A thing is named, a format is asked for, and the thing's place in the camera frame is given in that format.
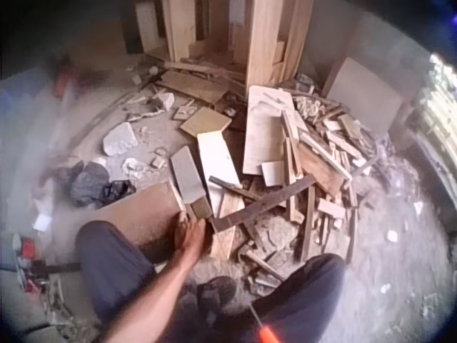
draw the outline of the foot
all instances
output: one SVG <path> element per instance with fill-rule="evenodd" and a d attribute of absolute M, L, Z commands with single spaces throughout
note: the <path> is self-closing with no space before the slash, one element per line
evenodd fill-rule
<path fill-rule="evenodd" d="M 235 294 L 236 282 L 231 277 L 216 277 L 198 287 L 200 313 L 209 326 L 213 325 Z"/>

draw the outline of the leg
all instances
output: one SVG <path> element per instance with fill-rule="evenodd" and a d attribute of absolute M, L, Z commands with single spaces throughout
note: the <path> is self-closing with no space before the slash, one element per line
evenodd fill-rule
<path fill-rule="evenodd" d="M 338 303 L 344 268 L 344 260 L 337 255 L 314 257 L 253 307 L 281 342 L 317 342 Z M 250 311 L 237 318 L 238 325 L 240 319 L 249 328 L 233 342 L 256 342 L 258 325 Z"/>
<path fill-rule="evenodd" d="M 156 274 L 144 255 L 108 222 L 84 225 L 76 237 L 76 250 L 95 312 L 104 323 Z"/>

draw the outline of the knee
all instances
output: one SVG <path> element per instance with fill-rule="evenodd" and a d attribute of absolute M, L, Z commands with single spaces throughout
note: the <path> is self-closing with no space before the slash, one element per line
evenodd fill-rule
<path fill-rule="evenodd" d="M 80 228 L 76 235 L 76 249 L 82 247 L 100 247 L 106 241 L 107 236 L 114 233 L 116 227 L 110 223 L 101 220 L 89 222 Z"/>

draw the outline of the forearm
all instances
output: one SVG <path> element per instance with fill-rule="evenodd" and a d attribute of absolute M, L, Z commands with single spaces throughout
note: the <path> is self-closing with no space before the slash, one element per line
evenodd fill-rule
<path fill-rule="evenodd" d="M 168 324 L 189 274 L 180 254 L 169 262 L 143 293 L 114 322 L 106 342 L 155 342 Z"/>

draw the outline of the red object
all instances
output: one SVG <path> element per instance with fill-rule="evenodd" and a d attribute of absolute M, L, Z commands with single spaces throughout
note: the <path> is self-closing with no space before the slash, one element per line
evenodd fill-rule
<path fill-rule="evenodd" d="M 34 259 L 35 257 L 35 242 L 31 238 L 22 237 L 22 252 L 23 259 Z"/>
<path fill-rule="evenodd" d="M 268 326 L 263 326 L 258 334 L 262 343 L 280 343 L 278 337 L 276 337 Z"/>

